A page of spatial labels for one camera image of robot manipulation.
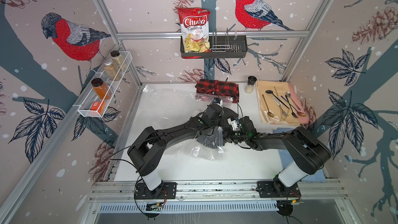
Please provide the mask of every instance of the pepper grinder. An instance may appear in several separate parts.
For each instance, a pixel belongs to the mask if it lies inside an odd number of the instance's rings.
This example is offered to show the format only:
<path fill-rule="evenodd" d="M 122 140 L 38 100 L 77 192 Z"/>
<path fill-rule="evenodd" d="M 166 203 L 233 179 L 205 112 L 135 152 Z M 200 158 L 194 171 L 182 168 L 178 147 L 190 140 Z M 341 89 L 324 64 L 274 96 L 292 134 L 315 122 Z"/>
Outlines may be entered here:
<path fill-rule="evenodd" d="M 254 84 L 256 83 L 256 81 L 257 81 L 256 77 L 254 77 L 254 76 L 249 76 L 248 77 L 248 83 L 247 83 L 247 85 L 245 87 L 245 92 L 246 93 L 252 93 L 253 92 Z"/>

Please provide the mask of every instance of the red bird illustration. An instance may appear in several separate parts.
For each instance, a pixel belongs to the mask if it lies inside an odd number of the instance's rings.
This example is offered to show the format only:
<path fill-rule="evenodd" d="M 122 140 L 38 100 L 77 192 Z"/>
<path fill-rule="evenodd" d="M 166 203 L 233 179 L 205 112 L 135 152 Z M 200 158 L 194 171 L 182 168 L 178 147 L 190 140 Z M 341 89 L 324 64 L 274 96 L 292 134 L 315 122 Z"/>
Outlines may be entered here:
<path fill-rule="evenodd" d="M 245 26 L 244 30 L 248 28 L 261 30 L 265 26 L 279 26 L 292 30 L 283 25 L 271 10 L 271 6 L 263 0 L 236 0 L 235 15 L 237 20 Z"/>
<path fill-rule="evenodd" d="M 56 13 L 45 15 L 41 21 L 41 28 L 44 36 L 51 37 L 67 56 L 77 61 L 90 61 L 90 69 L 86 71 L 86 75 L 94 71 L 91 69 L 91 59 L 97 53 L 103 57 L 100 53 L 102 41 L 111 36 L 84 24 L 69 22 Z"/>

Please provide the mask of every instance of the spice jar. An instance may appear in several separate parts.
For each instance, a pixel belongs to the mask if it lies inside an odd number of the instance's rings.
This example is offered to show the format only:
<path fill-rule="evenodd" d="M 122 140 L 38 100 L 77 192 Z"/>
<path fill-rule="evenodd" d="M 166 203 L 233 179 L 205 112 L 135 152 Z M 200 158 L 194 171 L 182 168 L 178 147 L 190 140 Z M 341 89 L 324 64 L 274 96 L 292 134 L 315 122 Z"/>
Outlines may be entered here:
<path fill-rule="evenodd" d="M 93 86 L 94 91 L 98 94 L 99 98 L 105 99 L 105 100 L 110 100 L 111 99 L 111 95 L 108 91 L 109 87 L 108 85 L 103 82 L 103 80 L 101 78 L 95 78 L 91 80 L 91 84 Z"/>
<path fill-rule="evenodd" d="M 257 78 L 256 78 L 256 77 L 254 77 L 254 76 L 249 76 L 249 77 L 248 77 L 248 83 L 247 83 L 247 85 L 246 85 L 246 87 L 245 87 L 245 92 L 247 92 L 247 93 L 252 93 L 252 92 L 253 92 L 253 89 L 254 89 L 254 84 L 256 83 L 256 81 L 257 81 Z"/>
<path fill-rule="evenodd" d="M 126 63 L 123 63 L 124 59 L 123 59 L 122 55 L 119 53 L 119 51 L 117 51 L 117 50 L 111 51 L 111 58 L 112 58 L 112 61 L 117 66 L 122 66 L 122 70 L 126 69 L 127 65 L 126 65 Z"/>
<path fill-rule="evenodd" d="M 119 68 L 117 67 L 117 65 L 112 61 L 112 59 L 110 57 L 106 58 L 103 61 L 104 64 L 104 70 L 107 73 L 108 77 L 111 80 L 115 80 L 118 81 L 121 78 L 121 74 L 118 73 Z"/>

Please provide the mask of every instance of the white wire shelf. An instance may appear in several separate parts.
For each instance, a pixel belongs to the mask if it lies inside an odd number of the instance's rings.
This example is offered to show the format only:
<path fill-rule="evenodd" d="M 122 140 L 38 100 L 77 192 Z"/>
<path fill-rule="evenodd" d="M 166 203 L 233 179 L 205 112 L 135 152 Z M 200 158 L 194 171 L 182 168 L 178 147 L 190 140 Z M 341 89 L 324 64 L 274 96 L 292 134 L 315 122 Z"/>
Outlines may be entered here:
<path fill-rule="evenodd" d="M 129 69 L 130 62 L 132 61 L 131 53 L 127 51 L 119 51 L 119 53 L 123 56 L 123 64 L 126 64 L 126 68 L 123 70 L 122 66 L 118 66 L 119 70 L 117 73 L 121 74 L 121 77 L 118 81 L 115 80 L 115 78 L 109 78 L 108 74 L 104 71 L 102 71 L 101 75 L 99 78 L 101 78 L 104 83 L 108 85 L 108 91 L 107 95 L 109 95 L 109 99 L 100 99 L 98 94 L 94 91 L 93 88 L 91 88 L 90 92 L 86 96 L 86 98 L 83 100 L 82 104 L 79 106 L 79 109 L 77 110 L 83 117 L 96 117 L 96 118 L 102 118 L 104 113 L 106 112 L 106 109 L 108 108 L 109 104 L 113 100 L 113 96 L 115 95 L 115 92 L 117 88 L 119 87 L 120 82 L 123 80 L 123 76 L 126 73 L 127 69 Z M 100 102 L 99 105 L 103 104 L 102 108 L 98 108 L 98 110 L 94 111 L 91 110 L 91 107 L 94 102 Z"/>

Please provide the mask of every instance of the plaid napkin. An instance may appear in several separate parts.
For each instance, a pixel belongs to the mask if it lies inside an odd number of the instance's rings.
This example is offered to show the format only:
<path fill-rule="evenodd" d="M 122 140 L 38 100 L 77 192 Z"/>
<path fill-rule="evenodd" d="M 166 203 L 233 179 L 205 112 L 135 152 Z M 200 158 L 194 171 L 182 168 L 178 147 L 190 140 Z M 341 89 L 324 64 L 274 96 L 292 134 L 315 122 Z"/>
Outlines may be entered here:
<path fill-rule="evenodd" d="M 231 96 L 234 99 L 232 103 L 239 102 L 239 86 L 236 83 L 233 82 L 225 83 L 217 80 L 201 79 L 197 82 L 195 87 L 197 93 L 206 93 L 211 95 L 220 94 L 221 96 Z"/>

